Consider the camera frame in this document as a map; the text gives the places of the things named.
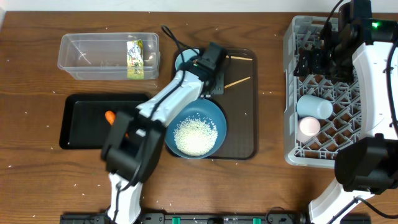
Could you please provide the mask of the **light blue small bowl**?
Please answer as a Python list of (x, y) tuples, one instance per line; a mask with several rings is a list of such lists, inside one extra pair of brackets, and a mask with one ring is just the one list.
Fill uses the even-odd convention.
[(188, 61), (194, 61), (200, 56), (199, 49), (187, 49), (184, 50), (181, 54), (178, 55), (177, 59), (175, 60), (175, 69), (176, 71), (180, 70), (180, 67), (183, 63)]

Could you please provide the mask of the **light blue cup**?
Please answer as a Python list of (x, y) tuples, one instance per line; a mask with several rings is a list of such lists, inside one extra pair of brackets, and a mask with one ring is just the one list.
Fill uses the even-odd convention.
[(316, 119), (327, 119), (333, 112), (333, 105), (330, 101), (313, 95), (303, 95), (296, 105), (300, 117), (311, 116)]

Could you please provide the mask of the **pink cup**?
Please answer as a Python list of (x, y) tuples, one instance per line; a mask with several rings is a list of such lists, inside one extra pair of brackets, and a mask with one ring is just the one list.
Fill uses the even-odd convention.
[(314, 117), (305, 117), (298, 121), (296, 138), (300, 142), (307, 142), (320, 132), (320, 122)]

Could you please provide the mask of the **yellow foil snack wrapper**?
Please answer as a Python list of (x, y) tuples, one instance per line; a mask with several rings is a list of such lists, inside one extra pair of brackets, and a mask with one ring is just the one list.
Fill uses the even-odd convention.
[(127, 78), (132, 80), (144, 79), (143, 41), (127, 42)]

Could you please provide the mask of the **orange carrot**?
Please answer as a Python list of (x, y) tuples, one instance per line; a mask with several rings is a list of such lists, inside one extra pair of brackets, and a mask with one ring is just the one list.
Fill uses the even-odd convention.
[(113, 111), (108, 110), (107, 112), (105, 112), (105, 118), (107, 122), (112, 126), (116, 119), (116, 114)]

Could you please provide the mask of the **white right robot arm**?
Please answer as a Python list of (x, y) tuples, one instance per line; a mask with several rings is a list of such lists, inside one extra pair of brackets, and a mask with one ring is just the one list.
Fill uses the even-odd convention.
[(297, 223), (343, 223), (397, 188), (397, 22), (370, 1), (295, 16), (284, 35), (284, 156), (335, 176)]

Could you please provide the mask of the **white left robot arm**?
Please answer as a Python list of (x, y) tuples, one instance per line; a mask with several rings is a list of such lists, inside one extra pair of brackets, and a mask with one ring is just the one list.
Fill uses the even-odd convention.
[(228, 51), (211, 42), (194, 60), (183, 58), (174, 79), (132, 115), (116, 113), (101, 150), (112, 184), (111, 223), (139, 218), (142, 186), (159, 162), (168, 125), (189, 103), (213, 90), (226, 58)]

